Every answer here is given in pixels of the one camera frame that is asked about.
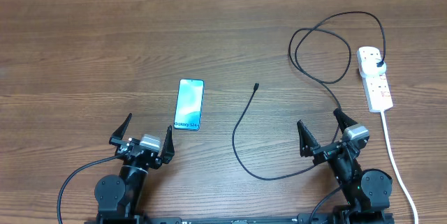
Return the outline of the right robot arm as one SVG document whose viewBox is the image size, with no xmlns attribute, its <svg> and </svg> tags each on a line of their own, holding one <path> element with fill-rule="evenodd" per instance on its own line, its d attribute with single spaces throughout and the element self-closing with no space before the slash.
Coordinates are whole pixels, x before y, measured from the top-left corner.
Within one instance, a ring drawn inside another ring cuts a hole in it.
<svg viewBox="0 0 447 224">
<path fill-rule="evenodd" d="M 322 146 L 302 121 L 297 122 L 300 138 L 300 155 L 312 157 L 314 165 L 327 163 L 338 187 L 325 196 L 310 214 L 298 215 L 305 223 L 393 223 L 393 215 L 387 214 L 393 180 L 379 169 L 363 170 L 357 161 L 360 150 L 369 141 L 369 130 L 347 116 L 341 109 L 333 111 L 342 138 L 338 142 Z M 334 194 L 343 193 L 346 204 L 333 208 L 329 214 L 317 214 L 321 205 Z"/>
</svg>

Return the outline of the white power strip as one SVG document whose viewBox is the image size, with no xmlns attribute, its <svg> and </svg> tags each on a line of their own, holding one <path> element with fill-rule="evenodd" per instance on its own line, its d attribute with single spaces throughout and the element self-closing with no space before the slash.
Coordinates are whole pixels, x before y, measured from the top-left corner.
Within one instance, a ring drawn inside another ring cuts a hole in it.
<svg viewBox="0 0 447 224">
<path fill-rule="evenodd" d="M 381 62 L 379 49 L 371 46 L 360 47 L 356 52 L 358 70 L 361 61 L 375 60 Z M 374 77 L 362 78 L 368 109 L 370 112 L 384 112 L 393 107 L 386 73 Z"/>
</svg>

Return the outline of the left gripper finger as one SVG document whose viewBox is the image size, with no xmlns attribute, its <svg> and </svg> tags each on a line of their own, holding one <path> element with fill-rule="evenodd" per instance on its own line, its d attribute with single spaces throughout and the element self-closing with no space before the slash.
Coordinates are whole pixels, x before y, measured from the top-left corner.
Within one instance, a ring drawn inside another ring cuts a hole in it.
<svg viewBox="0 0 447 224">
<path fill-rule="evenodd" d="M 126 129 L 129 126 L 131 118 L 132 118 L 132 114 L 129 113 L 129 115 L 127 116 L 125 121 L 113 132 L 113 134 L 111 135 L 110 139 L 122 140 L 123 137 L 124 137 L 124 134 L 126 132 Z"/>
<path fill-rule="evenodd" d="M 166 138 L 163 143 L 163 148 L 161 150 L 160 159 L 163 164 L 169 164 L 175 155 L 175 149 L 172 137 L 172 126 L 167 128 Z"/>
</svg>

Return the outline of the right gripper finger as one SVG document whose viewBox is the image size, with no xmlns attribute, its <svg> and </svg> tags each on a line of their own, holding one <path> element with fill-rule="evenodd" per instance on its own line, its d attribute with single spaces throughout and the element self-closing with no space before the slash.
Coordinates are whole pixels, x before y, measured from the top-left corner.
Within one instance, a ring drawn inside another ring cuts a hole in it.
<svg viewBox="0 0 447 224">
<path fill-rule="evenodd" d="M 340 108 L 335 109 L 333 111 L 333 114 L 342 133 L 344 133 L 347 128 L 358 125 L 357 121 L 354 121 L 352 118 L 346 115 Z"/>
<path fill-rule="evenodd" d="M 300 138 L 300 155 L 302 157 L 313 156 L 315 149 L 320 147 L 320 144 L 316 141 L 315 137 L 304 125 L 302 120 L 297 122 L 298 133 Z"/>
</svg>

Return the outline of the white charger plug adapter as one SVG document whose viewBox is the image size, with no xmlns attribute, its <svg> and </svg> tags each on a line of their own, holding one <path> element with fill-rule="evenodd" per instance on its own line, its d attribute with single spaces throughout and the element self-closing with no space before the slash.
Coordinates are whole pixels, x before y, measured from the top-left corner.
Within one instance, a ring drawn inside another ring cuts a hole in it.
<svg viewBox="0 0 447 224">
<path fill-rule="evenodd" d="M 387 65 L 385 62 L 381 66 L 378 66 L 381 62 L 375 60 L 361 61 L 359 65 L 359 72 L 362 78 L 374 77 L 382 75 L 386 72 Z"/>
</svg>

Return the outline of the Samsung Galaxy smartphone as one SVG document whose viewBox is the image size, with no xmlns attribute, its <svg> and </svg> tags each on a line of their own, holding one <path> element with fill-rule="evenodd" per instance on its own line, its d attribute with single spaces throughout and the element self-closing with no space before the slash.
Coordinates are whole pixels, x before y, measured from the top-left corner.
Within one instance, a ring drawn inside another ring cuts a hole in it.
<svg viewBox="0 0 447 224">
<path fill-rule="evenodd" d="M 200 129 L 204 88 L 203 80 L 181 79 L 179 81 L 174 118 L 175 129 Z"/>
</svg>

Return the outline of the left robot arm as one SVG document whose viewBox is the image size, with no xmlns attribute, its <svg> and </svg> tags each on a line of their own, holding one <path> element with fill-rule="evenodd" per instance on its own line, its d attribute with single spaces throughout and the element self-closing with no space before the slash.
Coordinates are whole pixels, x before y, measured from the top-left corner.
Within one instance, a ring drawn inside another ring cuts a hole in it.
<svg viewBox="0 0 447 224">
<path fill-rule="evenodd" d="M 157 170 L 168 164 L 175 155 L 172 127 L 165 140 L 144 134 L 140 139 L 124 139 L 132 115 L 111 135 L 109 143 L 116 146 L 115 158 L 123 161 L 118 175 L 101 178 L 95 186 L 98 202 L 97 223 L 150 223 L 138 204 L 150 169 Z"/>
</svg>

